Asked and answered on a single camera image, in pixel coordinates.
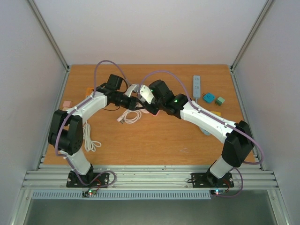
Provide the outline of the light blue power strip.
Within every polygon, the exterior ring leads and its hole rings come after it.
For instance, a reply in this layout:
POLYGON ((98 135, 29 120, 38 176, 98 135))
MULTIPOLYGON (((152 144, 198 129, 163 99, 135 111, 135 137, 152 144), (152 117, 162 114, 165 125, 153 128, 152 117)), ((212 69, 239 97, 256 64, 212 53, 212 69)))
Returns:
POLYGON ((201 77, 199 75, 193 76, 193 98, 199 99, 201 97, 201 77))

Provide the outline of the teal plug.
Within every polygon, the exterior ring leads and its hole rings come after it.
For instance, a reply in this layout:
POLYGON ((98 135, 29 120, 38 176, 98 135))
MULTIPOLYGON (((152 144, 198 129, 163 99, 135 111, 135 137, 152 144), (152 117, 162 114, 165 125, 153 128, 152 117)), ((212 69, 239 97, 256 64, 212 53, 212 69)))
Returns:
POLYGON ((203 94, 202 98, 206 103, 209 103, 209 104, 215 100, 215 96, 211 92, 203 94))

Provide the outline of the yellow cube socket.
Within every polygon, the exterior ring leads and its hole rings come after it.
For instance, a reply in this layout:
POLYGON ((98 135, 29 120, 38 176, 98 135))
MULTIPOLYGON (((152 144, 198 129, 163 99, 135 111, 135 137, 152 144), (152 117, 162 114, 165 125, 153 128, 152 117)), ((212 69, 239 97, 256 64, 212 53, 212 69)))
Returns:
POLYGON ((213 113, 213 114, 215 114, 215 115, 217 115, 217 116, 221 117, 221 112, 217 112, 217 111, 211 111, 211 113, 213 113))

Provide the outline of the mint green usb charger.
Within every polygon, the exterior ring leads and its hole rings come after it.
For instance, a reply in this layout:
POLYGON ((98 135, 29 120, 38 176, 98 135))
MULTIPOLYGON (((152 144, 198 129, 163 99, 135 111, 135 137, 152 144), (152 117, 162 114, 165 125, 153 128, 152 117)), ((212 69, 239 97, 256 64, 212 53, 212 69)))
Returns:
POLYGON ((225 99, 223 97, 218 97, 215 100, 215 104, 218 105, 218 106, 221 106, 224 102, 225 102, 225 99))

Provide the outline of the round pink socket base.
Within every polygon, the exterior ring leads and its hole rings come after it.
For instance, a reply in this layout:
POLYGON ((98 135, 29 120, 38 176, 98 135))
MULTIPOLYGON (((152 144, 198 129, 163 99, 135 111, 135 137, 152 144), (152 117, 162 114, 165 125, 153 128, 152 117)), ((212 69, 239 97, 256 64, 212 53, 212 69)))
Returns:
POLYGON ((144 113, 144 114, 149 114, 150 112, 147 110, 147 107, 149 107, 150 105, 146 102, 144 102, 143 104, 137 103, 136 105, 139 108, 139 111, 144 113))

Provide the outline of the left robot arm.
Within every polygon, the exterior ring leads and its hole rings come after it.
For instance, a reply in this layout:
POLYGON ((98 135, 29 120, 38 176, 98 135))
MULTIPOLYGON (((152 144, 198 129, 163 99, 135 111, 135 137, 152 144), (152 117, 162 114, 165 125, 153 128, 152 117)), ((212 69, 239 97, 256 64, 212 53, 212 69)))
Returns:
POLYGON ((115 104, 131 111, 137 109, 138 98, 132 93, 139 89, 138 84, 126 84, 126 90, 121 91, 121 85, 125 82, 123 77, 111 74, 107 82, 93 87, 93 92, 79 104, 70 109, 56 110, 52 116, 48 143, 55 148, 55 154, 64 157, 71 171, 84 187, 93 184, 94 176, 91 163, 85 157, 82 150, 83 125, 99 110, 109 104, 115 104))

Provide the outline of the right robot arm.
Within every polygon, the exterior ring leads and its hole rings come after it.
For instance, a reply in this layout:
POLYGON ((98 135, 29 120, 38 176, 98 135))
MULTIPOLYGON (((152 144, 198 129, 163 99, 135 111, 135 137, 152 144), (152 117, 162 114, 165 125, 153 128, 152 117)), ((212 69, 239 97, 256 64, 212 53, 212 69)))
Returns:
POLYGON ((156 114, 159 110, 164 111, 197 125, 223 143, 221 156, 206 172, 206 180, 211 187, 219 185, 231 169, 240 167, 254 148, 246 122, 226 120, 200 107, 185 94, 174 95, 162 80, 156 80, 150 86, 143 85, 139 93, 145 99, 148 112, 156 114))

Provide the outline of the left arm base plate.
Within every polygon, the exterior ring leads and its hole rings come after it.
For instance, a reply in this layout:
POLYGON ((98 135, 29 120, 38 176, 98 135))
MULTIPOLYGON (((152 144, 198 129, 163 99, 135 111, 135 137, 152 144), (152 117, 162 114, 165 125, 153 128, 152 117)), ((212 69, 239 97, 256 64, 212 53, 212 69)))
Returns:
POLYGON ((109 181, 109 173, 103 173, 102 175, 98 176, 94 181, 92 181, 99 173, 97 172, 89 172, 86 175, 79 175, 84 185, 80 179, 77 177, 76 173, 70 171, 67 177, 66 187, 68 188, 90 188, 94 186, 105 186, 108 184, 109 181))

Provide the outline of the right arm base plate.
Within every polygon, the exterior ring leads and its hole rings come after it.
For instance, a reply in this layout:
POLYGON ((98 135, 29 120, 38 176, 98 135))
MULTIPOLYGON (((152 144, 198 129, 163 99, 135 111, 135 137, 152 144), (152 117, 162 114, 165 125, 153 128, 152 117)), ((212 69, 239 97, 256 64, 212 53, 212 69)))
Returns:
POLYGON ((206 172, 195 172, 191 174, 191 181, 194 188, 233 188, 234 182, 230 172, 218 179, 206 172))

